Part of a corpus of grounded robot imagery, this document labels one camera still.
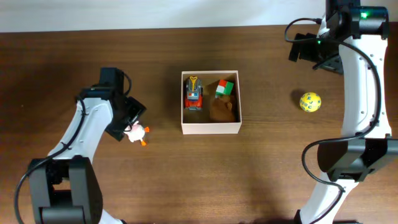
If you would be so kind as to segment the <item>white pink duck toy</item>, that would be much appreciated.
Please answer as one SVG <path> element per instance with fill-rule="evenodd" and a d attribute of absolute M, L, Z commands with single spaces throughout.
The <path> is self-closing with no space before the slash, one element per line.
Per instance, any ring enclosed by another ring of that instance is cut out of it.
<path fill-rule="evenodd" d="M 127 135 L 131 142 L 140 141 L 142 146 L 146 146 L 147 143 L 144 140 L 144 136 L 149 131 L 149 127 L 143 127 L 138 121 L 135 121 L 124 130 L 124 134 Z"/>

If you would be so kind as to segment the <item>yellow ball with blue letters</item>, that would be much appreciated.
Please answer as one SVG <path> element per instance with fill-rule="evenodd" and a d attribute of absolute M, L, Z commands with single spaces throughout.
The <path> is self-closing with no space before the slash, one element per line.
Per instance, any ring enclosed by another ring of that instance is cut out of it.
<path fill-rule="evenodd" d="M 306 112 L 317 111 L 322 104 L 320 96 L 314 92 L 304 93 L 300 98 L 300 107 Z"/>

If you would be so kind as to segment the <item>red grey toy fire truck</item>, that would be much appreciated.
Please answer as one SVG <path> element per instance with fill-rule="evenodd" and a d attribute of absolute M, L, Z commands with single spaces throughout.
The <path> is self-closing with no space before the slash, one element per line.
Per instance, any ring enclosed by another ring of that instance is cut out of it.
<path fill-rule="evenodd" d="M 201 110 L 203 107 L 203 88 L 198 77 L 190 76 L 186 82 L 184 108 L 188 110 Z"/>

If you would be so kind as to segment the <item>brown plush toy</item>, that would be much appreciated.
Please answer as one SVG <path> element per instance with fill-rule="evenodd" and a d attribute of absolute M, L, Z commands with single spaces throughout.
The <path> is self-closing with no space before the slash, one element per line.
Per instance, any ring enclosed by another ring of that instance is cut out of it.
<path fill-rule="evenodd" d="M 210 105 L 210 119 L 216 123 L 236 122 L 236 99 L 232 95 L 215 98 Z"/>

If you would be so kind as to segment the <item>colourful two-by-two puzzle cube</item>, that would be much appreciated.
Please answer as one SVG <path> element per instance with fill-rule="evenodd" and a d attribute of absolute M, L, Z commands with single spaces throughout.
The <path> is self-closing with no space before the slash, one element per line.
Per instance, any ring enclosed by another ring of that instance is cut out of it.
<path fill-rule="evenodd" d="M 216 97 L 224 96 L 224 95 L 230 95 L 234 87 L 233 82 L 229 82 L 226 80 L 220 80 L 218 82 L 218 86 L 216 88 Z"/>

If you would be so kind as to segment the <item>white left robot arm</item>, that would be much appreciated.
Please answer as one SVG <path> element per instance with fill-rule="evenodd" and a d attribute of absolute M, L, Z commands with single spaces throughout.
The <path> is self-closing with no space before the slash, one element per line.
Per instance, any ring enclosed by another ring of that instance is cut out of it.
<path fill-rule="evenodd" d="M 120 69 L 100 70 L 99 82 L 76 97 L 74 117 L 48 156 L 32 159 L 29 180 L 36 223 L 120 223 L 103 208 L 93 158 L 103 133 L 120 141 L 146 108 L 129 96 Z"/>

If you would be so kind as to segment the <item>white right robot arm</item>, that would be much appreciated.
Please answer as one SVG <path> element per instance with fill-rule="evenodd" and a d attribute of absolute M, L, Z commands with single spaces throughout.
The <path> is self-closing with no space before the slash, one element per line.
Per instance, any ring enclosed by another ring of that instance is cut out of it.
<path fill-rule="evenodd" d="M 316 34 L 296 34 L 289 60 L 344 78 L 345 112 L 339 138 L 315 141 L 320 175 L 295 223 L 332 223 L 347 195 L 397 157 L 384 94 L 384 57 L 389 36 L 385 7 L 359 1 L 327 1 Z"/>

